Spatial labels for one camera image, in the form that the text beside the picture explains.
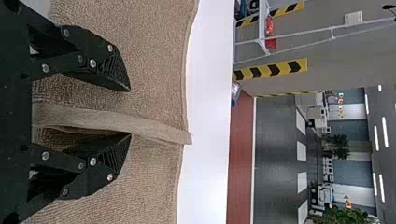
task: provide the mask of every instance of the screw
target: screw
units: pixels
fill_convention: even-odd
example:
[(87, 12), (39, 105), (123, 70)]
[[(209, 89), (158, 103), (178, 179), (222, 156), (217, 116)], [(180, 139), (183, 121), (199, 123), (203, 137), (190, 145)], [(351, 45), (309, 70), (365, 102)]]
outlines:
[(41, 154), (41, 160), (43, 161), (47, 161), (50, 158), (50, 153), (48, 151), (43, 152), (43, 154)]
[(96, 158), (91, 158), (90, 159), (90, 166), (96, 165)]
[(43, 68), (44, 73), (48, 73), (50, 71), (50, 67), (45, 63), (43, 63), (41, 67)]
[(96, 67), (96, 60), (90, 59), (90, 67), (91, 67), (91, 68)]
[(112, 181), (112, 180), (113, 180), (113, 174), (109, 174), (109, 175), (107, 176), (107, 180), (108, 180), (108, 181)]
[(84, 167), (85, 167), (84, 162), (80, 162), (79, 165), (78, 165), (78, 169), (82, 170), (82, 169), (84, 169)]
[(64, 36), (66, 36), (66, 37), (69, 37), (69, 36), (70, 36), (69, 30), (64, 29)]
[(62, 195), (65, 197), (65, 196), (67, 196), (69, 194), (69, 189), (68, 188), (64, 188), (63, 190), (62, 190)]
[(107, 49), (108, 49), (108, 52), (113, 52), (113, 46), (112, 45), (107, 45)]

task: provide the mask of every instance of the yellow and black striped barrier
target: yellow and black striped barrier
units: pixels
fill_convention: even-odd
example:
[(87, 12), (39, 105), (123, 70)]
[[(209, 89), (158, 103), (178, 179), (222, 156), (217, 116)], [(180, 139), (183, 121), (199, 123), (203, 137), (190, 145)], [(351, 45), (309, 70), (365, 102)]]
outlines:
[(242, 21), (237, 22), (235, 27), (240, 28), (240, 27), (249, 26), (249, 25), (257, 22), (259, 20), (259, 17), (260, 17), (259, 15), (246, 17)]
[(280, 17), (283, 15), (290, 14), (292, 12), (300, 11), (304, 9), (304, 2), (295, 3), (288, 7), (281, 7), (275, 10), (270, 11), (270, 16), (272, 18)]
[(312, 94), (318, 93), (319, 91), (294, 91), (288, 93), (275, 93), (275, 94), (268, 94), (268, 95), (258, 95), (257, 97), (276, 97), (276, 96), (290, 96), (290, 95), (303, 95), (303, 94)]
[[(299, 2), (299, 3), (295, 3), (293, 5), (290, 5), (288, 7), (281, 7), (281, 8), (272, 10), (272, 11), (270, 11), (269, 16), (271, 18), (276, 18), (276, 17), (290, 14), (292, 12), (300, 11), (303, 9), (304, 9), (304, 2)], [(260, 17), (259, 15), (253, 15), (253, 16), (246, 17), (243, 20), (238, 21), (236, 23), (235, 27), (241, 28), (241, 27), (249, 26), (249, 25), (259, 21), (259, 17)]]
[(308, 71), (308, 59), (263, 64), (233, 71), (234, 81), (246, 81), (259, 77), (275, 77)]

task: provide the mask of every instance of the red floor strip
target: red floor strip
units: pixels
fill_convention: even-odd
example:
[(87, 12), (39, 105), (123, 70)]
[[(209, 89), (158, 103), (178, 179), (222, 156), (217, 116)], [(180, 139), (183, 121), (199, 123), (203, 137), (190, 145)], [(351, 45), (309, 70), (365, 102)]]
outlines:
[(227, 224), (250, 223), (253, 106), (242, 91), (231, 112)]

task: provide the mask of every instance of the beige fabric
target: beige fabric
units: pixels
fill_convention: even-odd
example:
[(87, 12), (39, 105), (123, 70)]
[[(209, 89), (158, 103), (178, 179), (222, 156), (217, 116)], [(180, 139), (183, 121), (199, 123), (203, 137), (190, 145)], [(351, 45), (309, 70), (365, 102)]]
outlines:
[(161, 142), (191, 144), (188, 132), (162, 123), (115, 112), (34, 104), (32, 122), (36, 128), (52, 128), (66, 133), (113, 134), (134, 133)]
[[(103, 119), (123, 116), (148, 129), (131, 131), (143, 136), (134, 138), (115, 182), (91, 197), (55, 202), (29, 222), (176, 223), (181, 144), (191, 141), (183, 132), (187, 130), (185, 57), (197, 6), (198, 0), (52, 0), (49, 17), (54, 22), (90, 29), (118, 46), (134, 91), (111, 91), (63, 75), (37, 81), (33, 86), (34, 118), (43, 120), (46, 108), (47, 112), (58, 108), (50, 114), (60, 122), (40, 123), (37, 119), (33, 142), (62, 150), (84, 138), (132, 127), (119, 123), (109, 128), (108, 122), (97, 128), (103, 121), (87, 114), (84, 123), (78, 123), (80, 117), (73, 119), (58, 106), (73, 109), (73, 113), (96, 110), (92, 114), (105, 113)], [(63, 116), (68, 122), (61, 122)], [(86, 126), (92, 121), (97, 122), (94, 130), (82, 134), (92, 128)], [(153, 132), (153, 123), (163, 132)]]

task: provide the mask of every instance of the potted plant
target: potted plant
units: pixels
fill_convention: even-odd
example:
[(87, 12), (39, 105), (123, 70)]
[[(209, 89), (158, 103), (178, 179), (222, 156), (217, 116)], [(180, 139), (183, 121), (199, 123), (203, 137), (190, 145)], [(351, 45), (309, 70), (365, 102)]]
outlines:
[(337, 149), (332, 151), (332, 155), (336, 157), (338, 160), (346, 161), (348, 156), (350, 155), (349, 149), (344, 147), (338, 147)]
[(328, 141), (335, 144), (338, 147), (346, 147), (348, 140), (346, 134), (335, 134), (328, 138)]

